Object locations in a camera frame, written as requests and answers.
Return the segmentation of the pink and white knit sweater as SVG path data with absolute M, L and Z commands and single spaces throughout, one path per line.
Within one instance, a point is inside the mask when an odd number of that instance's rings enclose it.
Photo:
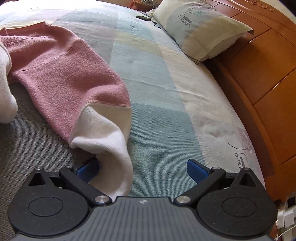
M 36 109 L 68 145 L 95 154 L 102 170 L 90 183 L 111 199 L 133 181 L 127 141 L 132 125 L 124 81 L 81 38 L 45 22 L 1 29 L 1 122 L 18 110 L 10 84 L 28 91 Z

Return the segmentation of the pastel patchwork bed sheet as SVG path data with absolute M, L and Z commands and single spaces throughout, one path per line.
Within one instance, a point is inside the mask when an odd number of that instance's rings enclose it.
M 121 76 L 132 106 L 131 196 L 175 198 L 191 188 L 191 158 L 230 172 L 249 167 L 264 185 L 253 144 L 210 71 L 138 15 L 101 1 L 11 1 L 1 6 L 1 29 L 43 21 L 65 27 Z M 35 166 L 55 171 L 91 156 L 50 128 L 22 85 L 13 84 L 11 92 L 19 109 L 11 124 L 1 125 L 1 240 L 14 236 L 7 207 Z

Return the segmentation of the wooden headboard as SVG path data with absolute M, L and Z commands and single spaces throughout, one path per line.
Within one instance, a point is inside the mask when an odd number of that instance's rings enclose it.
M 205 65 L 248 132 L 267 192 L 286 200 L 295 191 L 295 24 L 264 1 L 211 5 L 254 30 Z

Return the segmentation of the pastel patchwork pillow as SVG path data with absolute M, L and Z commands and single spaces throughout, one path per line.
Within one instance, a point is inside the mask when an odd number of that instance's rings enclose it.
M 219 55 L 245 33 L 254 33 L 206 1 L 162 1 L 152 16 L 181 50 L 198 62 Z

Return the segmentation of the small dark remote on bed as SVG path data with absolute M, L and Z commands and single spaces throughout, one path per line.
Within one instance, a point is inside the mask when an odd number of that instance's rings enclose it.
M 143 20 L 143 21 L 150 21 L 151 20 L 151 18 L 147 17 L 147 16 L 136 16 L 136 18 Z

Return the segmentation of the wooden nightstand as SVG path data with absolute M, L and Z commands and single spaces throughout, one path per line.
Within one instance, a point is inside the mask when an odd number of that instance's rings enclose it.
M 129 4 L 130 9 L 140 9 L 140 8 L 157 8 L 159 3 L 154 0 L 142 0 L 142 1 L 131 1 Z

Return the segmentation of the white wall socket plugs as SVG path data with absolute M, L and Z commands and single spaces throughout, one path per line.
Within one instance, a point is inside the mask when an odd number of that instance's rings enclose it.
M 276 226 L 278 229 L 295 225 L 295 195 L 281 203 L 277 212 Z

